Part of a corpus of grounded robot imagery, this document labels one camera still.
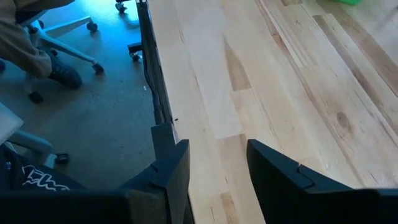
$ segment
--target shoe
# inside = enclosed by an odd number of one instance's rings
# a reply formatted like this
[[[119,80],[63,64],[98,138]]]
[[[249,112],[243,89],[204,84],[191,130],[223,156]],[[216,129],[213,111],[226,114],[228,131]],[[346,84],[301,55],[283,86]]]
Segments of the shoe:
[[[4,72],[6,69],[6,64],[3,60],[0,60],[0,72]]]
[[[50,56],[52,71],[49,79],[61,83],[63,86],[72,90],[77,90],[82,84],[79,73],[73,67],[65,65],[59,59],[54,56],[49,50],[44,51]]]

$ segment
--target white chair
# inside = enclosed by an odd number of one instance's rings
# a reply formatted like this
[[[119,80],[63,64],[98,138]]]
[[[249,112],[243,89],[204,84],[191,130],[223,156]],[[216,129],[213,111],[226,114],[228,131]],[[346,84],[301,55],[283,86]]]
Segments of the white chair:
[[[45,46],[50,47],[55,50],[59,50],[68,55],[80,58],[85,60],[93,65],[94,71],[99,74],[104,72],[104,68],[97,63],[97,61],[84,53],[79,52],[78,50],[70,47],[58,40],[56,37],[59,37],[67,32],[70,32],[77,27],[80,27],[86,24],[86,27],[91,32],[96,32],[98,30],[97,24],[93,22],[90,16],[83,17],[81,19],[76,19],[74,21],[66,22],[64,24],[60,24],[53,27],[44,28],[43,22],[39,21],[39,18],[45,14],[47,11],[36,12],[35,15],[27,20],[21,22],[20,24],[23,27],[27,27],[30,35],[30,40],[35,46]],[[34,81],[34,77],[31,74],[27,74],[25,79],[25,91],[28,94],[28,97],[34,103],[40,103],[43,101],[43,98],[39,93],[34,91],[32,85]]]
[[[68,154],[52,154],[53,146],[48,141],[19,130],[23,123],[0,102],[0,145],[4,143],[10,149],[14,149],[12,144],[24,147],[33,152],[31,159],[50,168],[53,168],[55,163],[68,162]]]

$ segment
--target chair leg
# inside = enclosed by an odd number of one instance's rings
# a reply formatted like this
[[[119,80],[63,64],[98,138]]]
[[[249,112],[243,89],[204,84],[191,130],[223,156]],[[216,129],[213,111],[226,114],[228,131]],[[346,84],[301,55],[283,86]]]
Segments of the chair leg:
[[[93,20],[91,19],[90,16],[86,16],[81,19],[76,19],[74,21],[70,21],[70,22],[66,22],[63,24],[59,24],[57,26],[42,29],[42,32],[51,37],[56,38],[63,34],[66,34],[67,32],[70,32],[73,29],[76,29],[77,27],[87,24],[89,22],[93,22]]]
[[[52,47],[56,50],[59,50],[68,55],[74,56],[76,58],[80,58],[86,62],[91,62],[93,65],[97,64],[97,62],[95,61],[94,58],[92,58],[86,54],[83,54],[83,53],[79,52],[78,50],[76,50],[60,41],[57,41],[54,38],[51,38],[47,35],[42,35],[40,38],[41,38],[41,43],[46,46]]]
[[[7,141],[39,154],[48,155],[53,151],[51,143],[47,140],[20,130],[16,131]]]
[[[31,150],[35,153],[36,162],[53,168],[54,159],[57,158],[57,156],[51,154],[53,147],[51,143],[45,139],[18,130],[7,141]]]

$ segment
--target wood grain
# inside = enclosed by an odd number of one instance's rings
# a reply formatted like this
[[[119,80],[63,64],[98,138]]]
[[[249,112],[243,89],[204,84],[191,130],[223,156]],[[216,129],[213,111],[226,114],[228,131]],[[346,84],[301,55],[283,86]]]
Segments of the wood grain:
[[[350,187],[398,186],[394,0],[149,6],[197,223],[264,223],[247,138]]]

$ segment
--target wooden plank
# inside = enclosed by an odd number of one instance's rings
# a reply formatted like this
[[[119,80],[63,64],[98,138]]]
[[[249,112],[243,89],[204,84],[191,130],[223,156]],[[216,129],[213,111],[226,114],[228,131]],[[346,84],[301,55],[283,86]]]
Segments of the wooden plank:
[[[396,24],[384,5],[149,1],[197,223],[264,223],[247,138],[351,187],[397,187],[398,36],[372,32]]]

